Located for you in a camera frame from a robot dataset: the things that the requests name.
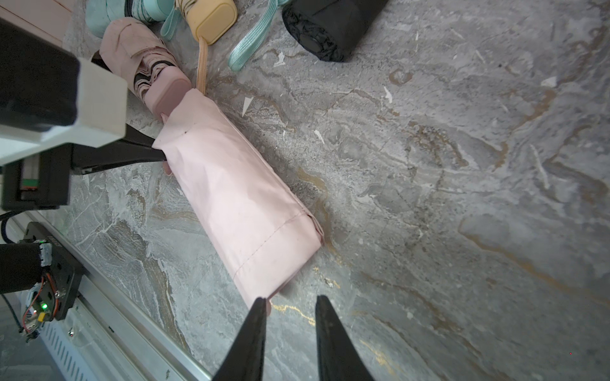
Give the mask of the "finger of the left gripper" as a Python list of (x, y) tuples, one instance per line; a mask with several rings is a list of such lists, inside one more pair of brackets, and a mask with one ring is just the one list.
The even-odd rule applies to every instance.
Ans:
[(152, 137), (136, 130), (131, 125), (125, 126), (125, 141), (129, 144), (146, 148), (151, 148), (154, 143), (154, 139)]
[(88, 175), (132, 164), (156, 163), (165, 160), (166, 156), (160, 150), (128, 142), (114, 142), (100, 148), (74, 144), (71, 169), (76, 175)]

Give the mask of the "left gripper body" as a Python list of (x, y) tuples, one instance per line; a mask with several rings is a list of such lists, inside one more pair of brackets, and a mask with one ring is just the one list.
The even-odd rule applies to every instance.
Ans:
[(70, 199), (72, 145), (39, 152), (2, 167), (5, 211), (55, 210)]

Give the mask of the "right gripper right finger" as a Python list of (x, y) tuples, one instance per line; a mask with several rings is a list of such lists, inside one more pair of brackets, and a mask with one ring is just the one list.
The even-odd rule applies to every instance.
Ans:
[(374, 381), (325, 295), (316, 299), (315, 323), (320, 380)]

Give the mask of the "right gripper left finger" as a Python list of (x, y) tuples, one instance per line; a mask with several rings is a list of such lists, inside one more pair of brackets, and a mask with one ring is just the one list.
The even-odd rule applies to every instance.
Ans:
[(263, 379), (267, 314), (266, 298), (257, 298), (213, 381)]

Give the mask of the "pink umbrella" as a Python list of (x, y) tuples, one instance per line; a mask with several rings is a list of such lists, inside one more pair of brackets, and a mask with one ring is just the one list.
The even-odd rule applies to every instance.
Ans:
[(192, 89), (192, 81), (163, 41), (133, 17), (109, 24), (98, 53), (106, 67), (125, 79), (130, 91), (162, 121)]
[(184, 95), (153, 146), (165, 154), (246, 306), (272, 298), (321, 248), (314, 215), (199, 90)]

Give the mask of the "mint green umbrella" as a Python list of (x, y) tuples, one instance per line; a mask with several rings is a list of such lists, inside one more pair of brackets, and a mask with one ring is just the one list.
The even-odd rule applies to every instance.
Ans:
[(88, 0), (85, 22), (94, 36), (102, 38), (111, 22), (124, 17), (145, 25), (165, 22), (174, 6), (173, 0)]
[(227, 66), (231, 71), (237, 72), (242, 70), (247, 61), (265, 41), (276, 11), (289, 3), (290, 0), (268, 0), (265, 12), (256, 25), (238, 42), (230, 53)]

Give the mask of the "beige umbrella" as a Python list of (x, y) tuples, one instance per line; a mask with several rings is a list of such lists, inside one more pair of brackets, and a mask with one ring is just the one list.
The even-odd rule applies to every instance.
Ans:
[(196, 88), (205, 94), (209, 46), (234, 25), (238, 9), (233, 0), (184, 0), (175, 1), (175, 6), (199, 44)]

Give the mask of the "black umbrella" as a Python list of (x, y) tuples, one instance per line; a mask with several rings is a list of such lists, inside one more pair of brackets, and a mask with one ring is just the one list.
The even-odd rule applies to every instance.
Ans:
[(326, 62), (346, 62), (387, 0), (301, 0), (282, 9), (286, 30)]

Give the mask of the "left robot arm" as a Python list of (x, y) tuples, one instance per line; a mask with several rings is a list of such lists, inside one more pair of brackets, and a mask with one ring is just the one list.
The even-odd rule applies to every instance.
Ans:
[[(153, 148), (154, 139), (131, 126), (125, 136), (100, 148), (62, 144), (53, 149), (1, 166), (1, 235), (6, 223), (25, 211), (56, 210), (67, 206), (71, 177), (89, 175), (132, 164), (163, 162), (165, 154)], [(1, 244), (1, 292), (32, 287), (42, 277), (39, 250), (32, 244)]]

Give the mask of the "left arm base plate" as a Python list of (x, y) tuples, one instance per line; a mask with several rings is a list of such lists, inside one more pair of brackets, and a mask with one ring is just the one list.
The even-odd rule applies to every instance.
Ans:
[(25, 334), (35, 337), (46, 322), (64, 320), (79, 295), (84, 266), (67, 246), (39, 222), (27, 226), (25, 242), (37, 244), (41, 257), (40, 281), (26, 299), (22, 315)]

